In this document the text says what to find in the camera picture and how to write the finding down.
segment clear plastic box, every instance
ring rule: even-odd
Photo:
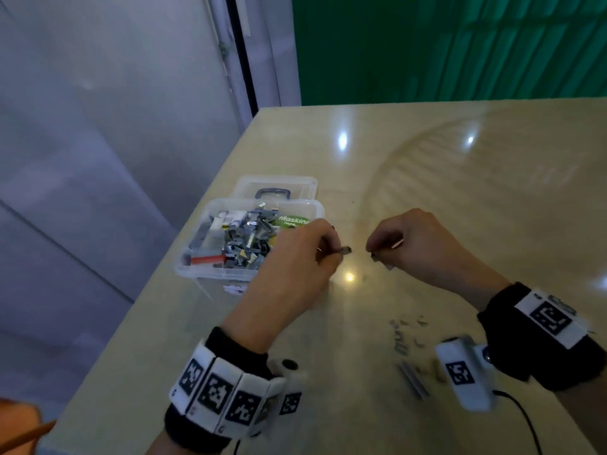
[[[304,185],[304,182],[300,177],[279,177],[281,182],[273,184],[273,179],[276,178],[277,177],[269,176],[244,176],[240,179],[232,194],[250,193],[252,196],[255,196],[260,190],[267,191],[272,188],[283,190],[289,189],[289,179],[292,179],[292,185],[298,187],[300,191],[302,190],[302,185]],[[253,181],[255,187],[252,189],[247,188],[246,183],[242,182],[243,179]],[[313,194],[316,195],[316,179],[312,177],[305,177],[303,179],[314,182]],[[311,191],[312,188],[308,188],[307,193],[310,194]],[[188,244],[193,239],[200,226],[205,221],[210,221],[209,216],[215,216],[223,210],[251,210],[258,207],[260,203],[266,203],[265,207],[268,209],[277,208],[282,214],[299,215],[310,220],[321,218],[325,215],[325,208],[315,199],[286,199],[285,195],[275,194],[274,191],[269,191],[268,194],[264,193],[260,198],[216,198],[209,201],[203,209],[196,226],[188,237]],[[188,248],[185,247],[175,264],[175,272],[184,278],[207,278],[212,280],[248,282],[257,274],[256,270],[215,268],[212,264],[186,265],[187,254]]]

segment green curtain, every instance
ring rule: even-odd
[[[607,0],[292,0],[303,105],[607,95]]]

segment blue handle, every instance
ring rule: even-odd
[[[255,199],[259,199],[266,193],[282,193],[287,199],[291,199],[291,190],[285,188],[262,188],[255,194]]]

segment table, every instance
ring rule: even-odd
[[[572,302],[606,346],[605,121],[607,99],[262,109],[44,446],[144,453],[194,345],[231,307],[175,275],[177,253],[205,203],[228,196],[241,175],[260,174],[316,177],[327,219],[354,252],[326,300],[270,351],[309,372],[300,430],[239,453],[535,453],[510,401],[468,413],[431,375],[422,375],[431,398],[414,399],[395,368],[391,320],[408,323],[407,359],[424,374],[438,341],[484,335],[464,301],[387,271],[364,243],[381,219],[422,207],[512,280]],[[497,385],[526,408],[545,453],[595,453],[553,394],[501,374]]]

